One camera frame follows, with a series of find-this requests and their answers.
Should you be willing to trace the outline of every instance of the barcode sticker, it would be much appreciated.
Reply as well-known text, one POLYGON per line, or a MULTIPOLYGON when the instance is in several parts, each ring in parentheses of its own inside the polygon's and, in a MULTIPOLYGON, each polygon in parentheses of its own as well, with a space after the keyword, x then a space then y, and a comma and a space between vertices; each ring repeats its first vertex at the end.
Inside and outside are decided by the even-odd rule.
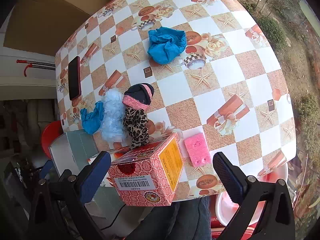
POLYGON ((156 189, 150 175, 115 178, 119 190, 156 189))

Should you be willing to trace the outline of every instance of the metal screw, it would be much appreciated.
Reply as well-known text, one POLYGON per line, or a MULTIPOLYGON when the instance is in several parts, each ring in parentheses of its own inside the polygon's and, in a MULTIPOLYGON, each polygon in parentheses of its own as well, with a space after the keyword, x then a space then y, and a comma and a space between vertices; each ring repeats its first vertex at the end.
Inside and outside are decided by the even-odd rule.
POLYGON ((39 185, 43 185, 43 184, 45 183, 45 179, 40 179, 40 180, 38 181, 38 183, 39 183, 39 185))
POLYGON ((248 176, 248 181, 255 182, 256 178, 254 176, 248 176))
POLYGON ((281 185, 281 186, 284 186, 285 185, 285 181, 283 179, 279 179, 278 180, 278 183, 281 185))
POLYGON ((70 182, 73 182, 73 181, 75 181, 77 179, 77 176, 76 175, 70 175, 69 177, 68 177, 68 181, 70 181, 70 182))

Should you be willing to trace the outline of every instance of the black phone screen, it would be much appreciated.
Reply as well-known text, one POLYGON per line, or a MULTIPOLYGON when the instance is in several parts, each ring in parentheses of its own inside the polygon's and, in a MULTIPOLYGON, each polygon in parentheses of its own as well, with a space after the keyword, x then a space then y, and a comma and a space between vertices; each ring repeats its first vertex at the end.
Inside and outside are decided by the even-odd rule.
POLYGON ((76 56, 68 65, 69 98, 76 99, 81 95, 80 58, 76 56))

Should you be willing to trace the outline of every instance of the leopard print scrunchie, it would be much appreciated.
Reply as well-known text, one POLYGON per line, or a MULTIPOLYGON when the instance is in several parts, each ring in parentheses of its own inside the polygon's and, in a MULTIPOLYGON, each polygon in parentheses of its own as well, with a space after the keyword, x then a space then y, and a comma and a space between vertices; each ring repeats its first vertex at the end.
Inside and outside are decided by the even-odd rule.
POLYGON ((132 137, 131 150, 149 142, 147 123, 148 117, 143 109, 134 110, 129 106, 127 107, 123 118, 123 125, 132 137))

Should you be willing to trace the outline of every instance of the sponge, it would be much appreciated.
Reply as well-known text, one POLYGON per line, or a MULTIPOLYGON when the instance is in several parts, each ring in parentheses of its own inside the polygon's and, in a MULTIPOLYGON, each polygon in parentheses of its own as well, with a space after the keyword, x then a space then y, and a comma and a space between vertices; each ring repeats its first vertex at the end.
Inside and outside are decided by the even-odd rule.
POLYGON ((211 162, 209 149, 203 133, 198 133, 185 139, 184 144, 195 168, 211 162))

